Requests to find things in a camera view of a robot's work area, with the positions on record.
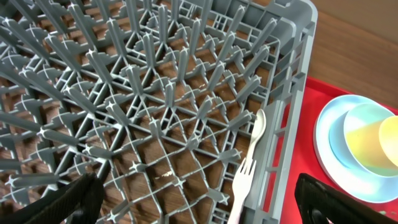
fork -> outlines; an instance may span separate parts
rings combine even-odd
[[[232,191],[234,192],[234,204],[232,206],[231,215],[228,219],[228,224],[239,223],[243,203],[248,196],[253,181],[254,169],[256,168],[256,161],[249,158],[243,159],[241,165],[236,171],[234,180],[232,182]]]

saucer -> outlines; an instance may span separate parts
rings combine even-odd
[[[332,124],[344,113],[362,103],[374,103],[363,96],[343,95],[322,109],[313,133],[315,153],[328,177],[350,195],[371,203],[385,203],[398,198],[398,178],[381,177],[344,166],[335,156],[329,142]]]

spoon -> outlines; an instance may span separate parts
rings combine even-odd
[[[266,114],[262,109],[259,109],[256,114],[256,121],[254,122],[253,131],[251,133],[250,145],[246,158],[253,159],[254,149],[256,148],[257,142],[260,140],[264,131],[266,130],[267,119]]]

gray plastic dish rack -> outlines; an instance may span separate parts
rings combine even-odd
[[[109,213],[99,216],[99,223],[117,223],[125,215],[135,223],[137,217],[130,206],[149,197],[159,211],[159,219],[153,223],[171,222],[170,217],[181,212],[188,212],[196,223],[192,208],[204,198],[213,201],[207,222],[226,223],[229,211],[217,205],[227,204],[230,197],[222,192],[221,186],[225,181],[232,181],[239,165],[241,152],[234,148],[237,135],[250,137],[255,111],[245,108],[251,99],[261,103],[267,128],[254,152],[257,167],[244,204],[244,223],[279,223],[318,17],[315,6],[309,0],[272,0],[267,6],[248,0],[164,1],[168,8],[151,0],[125,0],[117,13],[111,13],[109,6],[117,2],[121,1],[11,1],[22,18],[15,21],[0,17],[0,77],[9,80],[0,87],[3,96],[0,98],[0,144],[9,153],[9,158],[0,159],[0,170],[11,173],[6,183],[9,193],[2,195],[0,202],[13,200],[28,205],[31,203],[29,190],[45,186],[45,195],[69,184],[63,177],[71,172],[82,174],[87,166],[97,164],[99,177],[111,176],[104,181],[104,186],[114,184],[123,198]],[[92,8],[98,8],[102,18],[86,14]],[[66,15],[71,15],[75,22],[71,26],[61,19]],[[118,25],[118,20],[123,18],[128,19],[127,30]],[[44,20],[50,21],[54,29],[49,31],[37,25]],[[99,25],[106,26],[105,35],[100,38],[93,32]],[[84,36],[84,43],[68,39],[68,34],[76,31]],[[203,38],[203,45],[198,45],[199,37]],[[185,46],[182,50],[169,46],[178,39],[182,39]],[[110,45],[116,54],[101,50]],[[203,50],[209,50],[214,61],[198,58],[196,54]],[[88,61],[79,62],[77,55],[85,55]],[[195,67],[188,72],[190,57]],[[243,60],[250,57],[245,65]],[[155,69],[166,63],[171,64],[174,77],[160,76]],[[232,63],[238,68],[237,73],[226,69]],[[258,67],[269,74],[258,73]],[[193,77],[202,77],[205,84],[190,86],[187,81]],[[245,82],[239,91],[235,88],[237,80]],[[221,85],[229,86],[233,100],[223,100],[216,94],[215,89]],[[176,86],[184,89],[179,97],[176,97]],[[20,93],[21,99],[13,107],[5,107],[5,97],[16,93]],[[206,97],[199,104],[197,98],[203,96]],[[180,106],[183,101],[188,101],[191,108]],[[123,111],[120,105],[126,102],[130,106]],[[58,114],[46,123],[43,109],[51,104],[58,105]],[[239,105],[240,111],[229,118],[228,108],[233,104]],[[71,107],[79,110],[72,112]],[[160,111],[164,111],[163,115],[155,119],[152,115]],[[214,112],[219,113],[223,121],[209,116]],[[21,116],[27,113],[32,119]],[[177,113],[188,118],[180,118]],[[137,120],[143,117],[149,119],[147,127],[137,125]],[[287,123],[282,127],[284,117]],[[189,136],[184,126],[192,121],[195,125]],[[209,125],[219,130],[213,131]],[[15,127],[22,131],[16,133]],[[61,127],[67,131],[58,131]],[[182,139],[168,134],[175,128],[180,128]],[[104,133],[110,129],[115,130],[116,136],[108,144]],[[146,136],[136,138],[131,134],[132,129]],[[226,137],[220,146],[216,138],[221,133]],[[127,143],[119,146],[125,135]],[[100,144],[90,144],[89,139],[93,137],[98,138]],[[16,144],[29,138],[39,141],[34,152],[27,159],[21,159]],[[280,159],[275,166],[274,156],[281,139]],[[211,140],[215,152],[200,149],[200,143],[205,140]],[[162,157],[152,162],[145,162],[137,152],[137,148],[148,141],[159,142],[164,151]],[[164,141],[180,149],[168,152]],[[121,174],[112,158],[128,151],[133,152],[136,159],[131,160],[129,170]],[[178,176],[169,158],[183,151],[191,153],[197,168]],[[54,154],[59,152],[64,155],[57,162]],[[201,164],[195,157],[197,153],[212,161]],[[22,171],[22,166],[36,160],[43,162],[49,172],[26,174]],[[168,175],[172,181],[153,189],[146,170],[164,160],[170,167]],[[218,186],[211,188],[204,170],[216,162],[223,163],[223,170]],[[228,166],[232,166],[233,171],[229,171]],[[136,173],[145,177],[149,193],[129,200],[122,180]],[[188,201],[183,185],[190,175],[197,173],[202,176],[207,193]],[[272,175],[274,186],[268,184]],[[170,186],[179,189],[185,205],[166,213],[156,193]],[[272,188],[272,196],[265,212],[268,188]]]

red surface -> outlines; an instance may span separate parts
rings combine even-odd
[[[294,198],[294,188],[300,173],[310,174],[323,183],[341,190],[322,170],[317,156],[315,155],[312,136],[315,121],[322,108],[334,97],[348,93],[349,92],[345,90],[341,90],[316,79],[308,78],[305,87],[300,121],[298,124],[292,165],[290,167],[289,179],[287,181],[281,224],[302,223],[300,212]],[[395,114],[398,114],[398,110],[392,108],[389,109]],[[378,212],[386,211],[386,215],[388,217],[398,220],[398,200],[382,204],[363,203]]]

